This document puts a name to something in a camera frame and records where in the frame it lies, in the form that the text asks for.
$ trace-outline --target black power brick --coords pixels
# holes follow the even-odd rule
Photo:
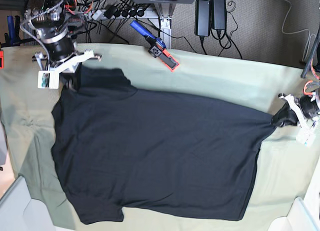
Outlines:
[[[211,0],[211,28],[214,30],[227,30],[226,0]]]
[[[195,2],[195,29],[197,36],[210,35],[210,1],[197,0]]]

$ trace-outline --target blue object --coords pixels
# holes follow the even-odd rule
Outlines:
[[[130,26],[132,28],[134,28],[139,34],[141,34],[143,37],[150,37],[152,39],[156,39],[156,37],[145,27],[143,27],[140,23],[138,23],[137,21],[133,21]]]
[[[166,44],[162,41],[161,38],[159,37],[155,37],[148,29],[146,29],[145,27],[143,27],[140,23],[138,23],[136,20],[132,21],[132,23],[130,23],[130,26],[132,28],[134,28],[139,34],[141,34],[143,37],[147,38],[150,37],[154,40],[156,40],[156,42],[163,47],[164,49],[166,49]]]
[[[16,31],[15,31],[15,22],[14,22],[14,17],[7,16],[6,20],[8,22],[8,30],[9,30],[9,38],[10,38],[10,42],[13,43],[16,41],[17,37],[16,37]]]

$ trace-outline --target white cable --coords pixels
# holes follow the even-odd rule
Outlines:
[[[290,7],[289,7],[289,9],[286,12],[286,15],[284,17],[283,24],[282,24],[282,27],[281,27],[281,32],[284,35],[295,35],[295,34],[299,34],[299,33],[305,32],[305,31],[308,32],[308,39],[307,39],[307,41],[305,43],[305,47],[304,47],[304,51],[303,51],[303,55],[302,55],[302,61],[304,62],[305,59],[307,58],[307,55],[308,55],[308,52],[309,52],[309,47],[310,47],[310,43],[311,43],[311,37],[312,36],[316,36],[316,35],[315,34],[311,34],[310,30],[308,28],[305,28],[305,29],[302,29],[302,30],[299,30],[299,31],[295,31],[295,32],[285,32],[284,31],[284,27],[285,27],[288,15],[289,15],[289,13],[291,11],[292,3],[289,0],[282,0],[282,1],[285,1],[286,3],[288,3],[290,5]]]
[[[37,15],[34,15],[34,16],[31,16],[31,17],[28,17],[26,19],[24,19],[21,24],[25,24],[31,20],[34,20],[35,18],[41,16],[41,15],[44,15],[44,14],[47,14],[49,13],[50,11],[54,10],[55,8],[59,7],[65,0],[60,0],[60,2],[58,2],[55,6],[51,7],[51,8],[47,8],[45,11],[42,11],[42,12],[39,12]]]
[[[49,55],[49,52],[48,52],[48,49],[46,48],[46,46],[41,42],[40,39],[38,39],[36,36],[34,36],[32,33],[30,33],[28,30],[26,30],[22,24],[20,24],[20,29],[23,32],[25,32],[27,35],[32,37],[35,41],[37,41],[41,45],[41,47],[44,49],[44,51],[46,52],[47,59],[48,59],[48,70],[49,70],[50,69],[50,55]]]

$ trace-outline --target power adapter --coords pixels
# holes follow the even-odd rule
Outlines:
[[[197,36],[210,35],[210,1],[197,0],[195,2],[194,34]]]
[[[118,9],[116,6],[114,5],[111,5],[105,12],[104,12],[104,16],[107,18],[107,19],[111,19],[112,16],[115,14],[115,12],[117,12]]]
[[[211,28],[220,31],[227,29],[226,0],[211,0]]]

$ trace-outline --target power strip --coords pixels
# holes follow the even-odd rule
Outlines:
[[[127,19],[128,17],[123,17],[122,15],[120,15],[119,17],[112,17],[112,18],[107,18],[106,16],[104,16],[106,9],[99,9],[95,12],[89,12],[87,19],[88,20],[96,20],[96,21],[100,21],[100,20],[121,20],[121,19]],[[157,19],[159,18],[157,10],[155,7],[148,7],[145,11],[144,11],[144,15],[142,17],[137,16],[137,18],[139,19]]]

